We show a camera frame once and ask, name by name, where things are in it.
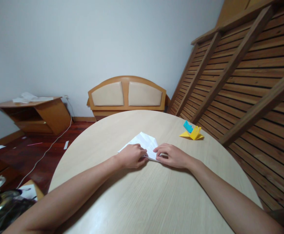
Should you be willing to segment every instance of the oval wooden table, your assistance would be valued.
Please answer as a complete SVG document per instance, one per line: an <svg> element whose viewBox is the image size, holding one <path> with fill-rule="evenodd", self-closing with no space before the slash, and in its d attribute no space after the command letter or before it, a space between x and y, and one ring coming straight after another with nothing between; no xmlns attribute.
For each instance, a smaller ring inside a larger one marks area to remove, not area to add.
<svg viewBox="0 0 284 234"><path fill-rule="evenodd" d="M117 154L139 132L157 143L174 144L203 161L217 175L262 208L246 174L213 137L179 137L184 120L150 110L126 111L87 128L67 149L50 190ZM62 227L68 233L233 233L205 191L186 170L149 161L139 170L110 178Z"/></svg>

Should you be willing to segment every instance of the white wall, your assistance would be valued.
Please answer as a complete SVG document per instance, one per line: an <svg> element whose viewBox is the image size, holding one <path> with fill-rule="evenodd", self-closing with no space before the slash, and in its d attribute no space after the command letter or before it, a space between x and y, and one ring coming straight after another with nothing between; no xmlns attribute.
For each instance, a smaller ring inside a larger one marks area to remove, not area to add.
<svg viewBox="0 0 284 234"><path fill-rule="evenodd" d="M0 101L67 94L75 116L93 116L87 92L118 75L149 79L172 97L191 41L215 26L222 4L0 0ZM15 130L0 113L0 138Z"/></svg>

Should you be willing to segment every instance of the yellow origami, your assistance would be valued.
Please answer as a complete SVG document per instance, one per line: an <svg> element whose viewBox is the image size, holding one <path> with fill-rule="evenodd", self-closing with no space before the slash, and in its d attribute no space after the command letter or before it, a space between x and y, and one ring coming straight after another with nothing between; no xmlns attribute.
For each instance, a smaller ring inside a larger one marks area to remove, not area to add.
<svg viewBox="0 0 284 234"><path fill-rule="evenodd" d="M201 127L196 126L191 133L185 131L180 135L180 137L184 137L186 139L198 140L204 138L202 134L200 134Z"/></svg>

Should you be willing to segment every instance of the hand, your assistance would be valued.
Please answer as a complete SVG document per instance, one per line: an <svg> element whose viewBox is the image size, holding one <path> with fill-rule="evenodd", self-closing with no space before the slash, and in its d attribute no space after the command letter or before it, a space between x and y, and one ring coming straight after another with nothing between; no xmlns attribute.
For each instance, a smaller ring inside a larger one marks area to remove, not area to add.
<svg viewBox="0 0 284 234"><path fill-rule="evenodd" d="M195 160L178 147L163 143L153 150L156 154L156 160L168 166L176 168L188 168L189 163ZM168 158L161 157L160 154L168 154Z"/></svg>
<svg viewBox="0 0 284 234"><path fill-rule="evenodd" d="M123 168L138 168L148 161L148 158L141 158L143 155L147 156L146 152L140 144L127 145L116 157Z"/></svg>

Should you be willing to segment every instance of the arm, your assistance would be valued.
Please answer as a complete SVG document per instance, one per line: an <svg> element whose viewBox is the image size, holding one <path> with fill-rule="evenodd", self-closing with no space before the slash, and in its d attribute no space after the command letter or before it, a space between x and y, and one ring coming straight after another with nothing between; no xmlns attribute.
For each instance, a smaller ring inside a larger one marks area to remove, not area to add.
<svg viewBox="0 0 284 234"><path fill-rule="evenodd" d="M235 233L284 233L284 228L244 194L225 182L200 160L179 148L162 144L154 149L156 160L163 164L187 168L204 188ZM161 153L168 158L160 157Z"/></svg>
<svg viewBox="0 0 284 234"><path fill-rule="evenodd" d="M141 160L146 149L140 144L128 145L119 154L66 181L47 194L4 232L52 233L70 218L93 193L116 171L122 168L138 168L146 163Z"/></svg>

